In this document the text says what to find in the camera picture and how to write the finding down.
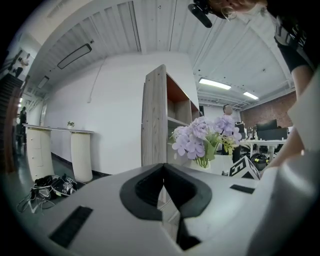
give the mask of flower bouquet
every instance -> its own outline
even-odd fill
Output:
[[[241,137],[239,128],[235,127],[235,121],[231,116],[223,115],[214,122],[202,116],[196,118],[189,126],[177,127],[170,137],[170,142],[180,156],[187,154],[188,159],[205,169],[209,161],[215,159],[219,144],[232,155]]]

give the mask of white table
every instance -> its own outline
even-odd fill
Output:
[[[253,153],[254,153],[254,144],[256,144],[257,146],[269,146],[269,158],[270,158],[270,162],[272,161],[272,159],[274,159],[274,153],[275,153],[275,147],[277,147],[279,144],[285,144],[286,143],[286,139],[284,140],[279,140],[279,139],[275,139],[275,140],[257,140],[257,139],[244,139],[240,141],[240,145],[241,144],[247,144],[250,145],[250,158],[252,157]]]
[[[92,180],[91,156],[90,156],[90,130],[75,130],[65,128],[53,128],[24,124],[28,128],[26,134],[26,149],[29,169],[32,180],[47,175],[54,175],[51,158],[51,131],[71,133],[71,160],[76,181],[89,182]]]

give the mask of ceiling light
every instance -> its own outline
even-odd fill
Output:
[[[79,59],[81,56],[90,53],[91,50],[92,48],[90,47],[90,45],[86,43],[85,45],[76,49],[74,52],[71,52],[67,57],[61,60],[57,66],[62,70],[70,63],[74,62],[76,59]]]
[[[219,88],[222,88],[222,89],[225,89],[225,90],[229,90],[231,88],[231,86],[229,86],[229,85],[226,85],[226,84],[223,84],[223,83],[220,83],[220,82],[207,80],[207,79],[204,79],[204,78],[201,78],[199,83],[203,84],[203,85],[219,87]]]
[[[41,82],[38,84],[38,88],[42,88],[44,87],[44,85],[49,81],[49,77],[47,77],[46,75],[44,76],[44,78],[41,80]]]
[[[248,96],[248,97],[250,97],[250,98],[252,98],[252,99],[255,99],[255,100],[258,100],[258,99],[259,99],[257,96],[254,96],[253,94],[251,94],[251,93],[249,93],[249,92],[245,92],[244,95],[245,95],[245,96]]]

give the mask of person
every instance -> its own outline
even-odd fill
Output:
[[[317,40],[319,23],[310,5],[290,0],[202,0],[209,13],[221,19],[233,19],[260,5],[268,11],[275,26],[275,41],[291,72],[297,99],[304,92],[320,62]],[[293,128],[276,158],[267,166],[278,167],[287,158],[304,149],[298,131]]]
[[[232,109],[231,105],[229,105],[229,104],[224,105],[222,110],[223,110],[223,114],[227,115],[227,116],[231,116],[232,113],[233,113],[233,109]],[[240,145],[237,146],[233,150],[233,152],[232,152],[232,161],[234,163],[237,162],[238,160],[240,160],[240,151],[241,151],[241,146]],[[228,156],[229,155],[229,153],[227,151],[225,151],[224,147],[222,147],[222,155],[224,155],[224,156]]]
[[[23,124],[27,123],[27,112],[26,112],[26,107],[25,106],[20,111],[19,118],[20,118],[20,127],[22,128],[23,144],[26,144],[26,142],[27,142],[26,127],[23,125]]]
[[[30,57],[30,53],[27,54],[26,58],[23,58],[19,62],[19,64],[18,64],[19,67],[16,69],[16,72],[15,72],[15,77],[16,78],[18,78],[20,76],[20,74],[24,70],[24,67],[29,66],[29,57]]]

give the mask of white cylindrical pedestal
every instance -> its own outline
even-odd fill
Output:
[[[50,150],[50,133],[48,129],[28,127],[26,150],[32,180],[54,175]]]
[[[71,132],[71,159],[75,180],[91,181],[90,134]]]

